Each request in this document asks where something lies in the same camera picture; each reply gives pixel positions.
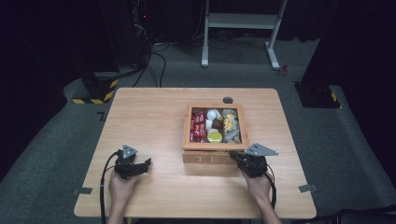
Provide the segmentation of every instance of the light wood tabletop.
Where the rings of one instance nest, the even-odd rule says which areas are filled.
[[[222,103],[232,97],[244,108],[249,143],[260,143],[279,153],[266,157],[276,178],[276,212],[281,218],[311,218],[316,208],[306,185],[282,104],[273,89],[120,88],[112,106],[75,214],[99,217],[99,185],[109,156],[127,144],[135,148],[135,163],[151,158],[125,211],[126,217],[258,218],[260,212],[248,193],[240,170],[232,164],[183,163],[182,138],[187,104]],[[105,203],[111,198],[106,173]]]

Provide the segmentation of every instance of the white stand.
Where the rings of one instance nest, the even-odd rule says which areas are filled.
[[[248,29],[264,29],[273,30],[270,42],[265,42],[271,65],[273,69],[280,68],[274,53],[274,43],[276,35],[282,22],[283,12],[288,0],[282,0],[280,9],[276,15],[257,15],[257,14],[233,14],[233,13],[209,13],[209,0],[206,0],[205,9],[205,33],[204,45],[202,50],[202,67],[209,66],[209,49],[208,36],[209,27],[222,28],[248,28]]]

